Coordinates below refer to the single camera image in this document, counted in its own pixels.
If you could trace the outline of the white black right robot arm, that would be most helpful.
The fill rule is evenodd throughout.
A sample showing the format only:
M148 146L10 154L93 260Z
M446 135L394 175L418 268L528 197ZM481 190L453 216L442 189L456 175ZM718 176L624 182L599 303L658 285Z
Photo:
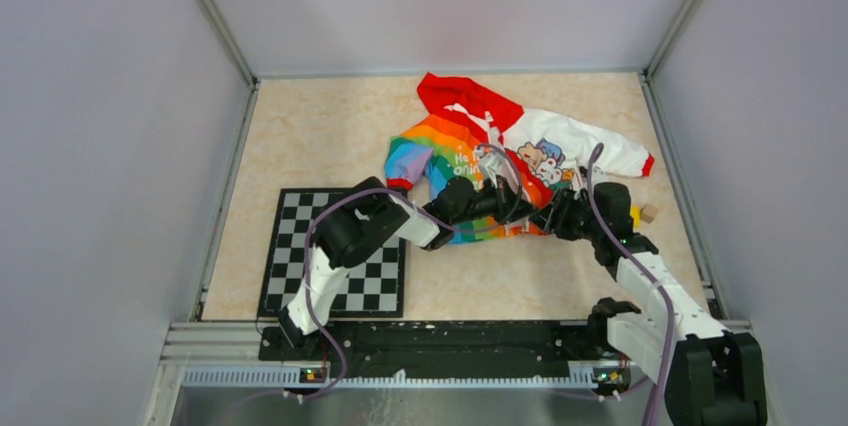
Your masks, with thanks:
M589 350L633 360L674 425L766 424L760 344L750 333L732 332L688 294L659 249L635 230L631 206L625 185L600 182L557 191L530 218L559 239L588 241L598 263L636 300L596 303Z

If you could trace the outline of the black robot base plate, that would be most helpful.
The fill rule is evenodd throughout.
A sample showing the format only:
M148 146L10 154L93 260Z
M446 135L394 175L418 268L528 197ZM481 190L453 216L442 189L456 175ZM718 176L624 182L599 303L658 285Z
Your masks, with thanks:
M351 379L565 378L579 361L612 358L583 321L332 321L292 348L279 327L264 330L258 357L347 369Z

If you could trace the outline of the rainbow and white kids jacket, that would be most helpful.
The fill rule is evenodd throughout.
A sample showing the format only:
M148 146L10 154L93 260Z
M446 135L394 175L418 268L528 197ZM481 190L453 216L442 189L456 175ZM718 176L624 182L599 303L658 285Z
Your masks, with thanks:
M559 189L582 185L597 144L595 165L622 177L646 177L655 163L648 149L626 137L547 110L524 107L465 77L428 73L417 87L427 116L389 142L384 175L389 187L410 190L421 178L436 197L455 177L481 187L484 143L502 148L518 167L523 197L546 206Z

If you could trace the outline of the aluminium frame rail front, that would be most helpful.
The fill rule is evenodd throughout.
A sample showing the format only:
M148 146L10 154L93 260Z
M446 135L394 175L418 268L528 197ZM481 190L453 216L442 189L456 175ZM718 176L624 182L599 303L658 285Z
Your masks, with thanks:
M671 323L607 301L585 320L331 320L290 339L277 324L174 324L160 387L242 387L324 401L344 389L568 389L618 400L638 385L675 425L764 425L762 351L747 331L700 312Z

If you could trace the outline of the beige wooden small block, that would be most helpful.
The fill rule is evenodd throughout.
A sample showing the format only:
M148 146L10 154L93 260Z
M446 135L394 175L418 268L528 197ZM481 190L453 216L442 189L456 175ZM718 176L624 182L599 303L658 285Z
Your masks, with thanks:
M660 210L657 206L652 204L644 205L640 210L641 220L645 223L652 223L656 220Z

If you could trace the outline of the yellow small block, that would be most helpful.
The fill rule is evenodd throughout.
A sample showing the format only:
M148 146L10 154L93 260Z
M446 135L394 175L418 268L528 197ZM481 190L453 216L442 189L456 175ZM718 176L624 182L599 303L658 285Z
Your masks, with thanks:
M632 206L630 208L630 217L633 221L633 226L638 228L641 223L641 209L638 206Z

